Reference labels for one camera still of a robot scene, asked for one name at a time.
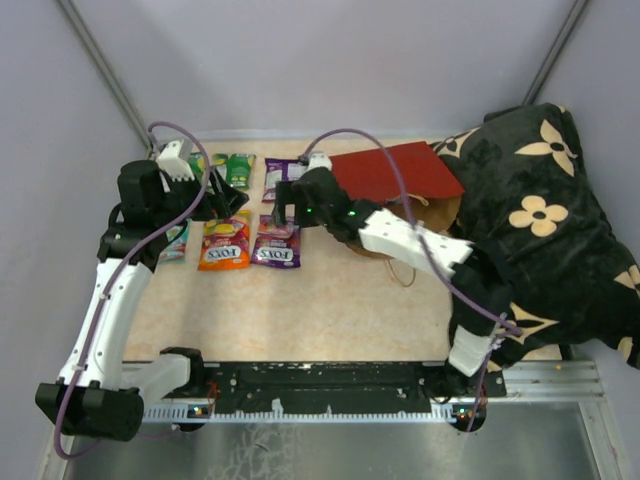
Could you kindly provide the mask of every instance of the purple snack bag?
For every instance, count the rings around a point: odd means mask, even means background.
[[[275,201],[278,182],[298,180],[307,169],[298,160],[265,158],[264,161],[267,165],[267,174],[264,177],[263,202]]]
[[[270,215],[260,215],[258,237],[251,263],[273,268],[300,267],[300,228],[287,217],[287,225],[276,227]]]

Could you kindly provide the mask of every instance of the green snack bag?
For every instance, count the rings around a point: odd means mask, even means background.
[[[231,155],[227,160],[227,183],[238,190],[247,190],[249,188],[249,175],[255,159],[256,156],[250,153],[234,153]]]
[[[225,165],[228,160],[228,156],[224,153],[216,153],[215,155],[211,155],[211,166],[215,168],[222,178],[226,178],[227,176],[227,166]],[[200,152],[193,152],[189,155],[189,167],[191,167],[191,171],[196,176],[196,178],[201,181],[202,174],[204,173],[204,159]],[[213,193],[213,188],[211,186],[207,187],[207,191],[209,193]]]

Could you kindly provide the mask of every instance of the metal pole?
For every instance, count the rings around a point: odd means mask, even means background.
[[[116,76],[113,67],[98,46],[98,43],[91,34],[89,27],[87,27],[87,24],[73,3],[73,0],[56,0],[56,3],[69,21],[69,25],[78,36],[80,43],[85,48],[90,60],[95,65],[100,77],[105,83],[105,86],[118,104],[118,107],[131,125],[131,128],[136,132],[143,145],[148,147],[149,138],[147,137],[145,128],[146,124],[144,120],[142,120],[140,112],[138,112],[138,109],[131,101],[124,87],[118,81],[118,77]]]
[[[569,11],[569,15],[567,15],[567,18],[562,24],[562,27],[560,28],[560,31],[558,32],[555,40],[551,44],[551,48],[549,49],[547,56],[543,60],[538,73],[533,79],[533,82],[531,83],[527,94],[524,96],[524,100],[522,100],[523,105],[532,105],[533,103],[535,103],[538,95],[547,82],[547,79],[549,78],[554,65],[560,57],[560,54],[562,53],[565,45],[567,44],[567,41],[575,31],[579,21],[583,18],[582,14],[584,13],[587,5],[589,5],[590,1],[591,0],[576,0],[574,2],[571,10]]]

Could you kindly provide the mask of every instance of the gray floor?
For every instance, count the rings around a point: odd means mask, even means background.
[[[74,461],[65,476],[65,480],[365,478],[599,477],[578,408],[571,404],[495,405],[485,426],[471,435],[441,424],[207,425],[196,433],[164,440],[105,443]]]

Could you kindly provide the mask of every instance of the orange snack bag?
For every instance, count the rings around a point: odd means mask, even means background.
[[[234,270],[249,266],[251,212],[240,210],[228,220],[204,224],[198,270]]]

